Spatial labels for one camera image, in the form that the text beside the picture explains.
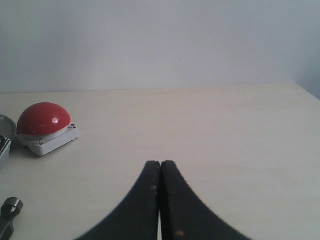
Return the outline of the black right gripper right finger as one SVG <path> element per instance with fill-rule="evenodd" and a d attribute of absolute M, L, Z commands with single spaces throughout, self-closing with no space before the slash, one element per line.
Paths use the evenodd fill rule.
<path fill-rule="evenodd" d="M 161 164 L 161 234 L 164 240 L 248 239 L 201 201 L 172 160 Z"/>

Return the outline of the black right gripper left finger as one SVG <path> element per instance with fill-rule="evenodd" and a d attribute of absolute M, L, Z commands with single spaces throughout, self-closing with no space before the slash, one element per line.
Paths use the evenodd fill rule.
<path fill-rule="evenodd" d="M 122 202 L 80 240 L 156 240 L 160 163 L 147 161 Z"/>

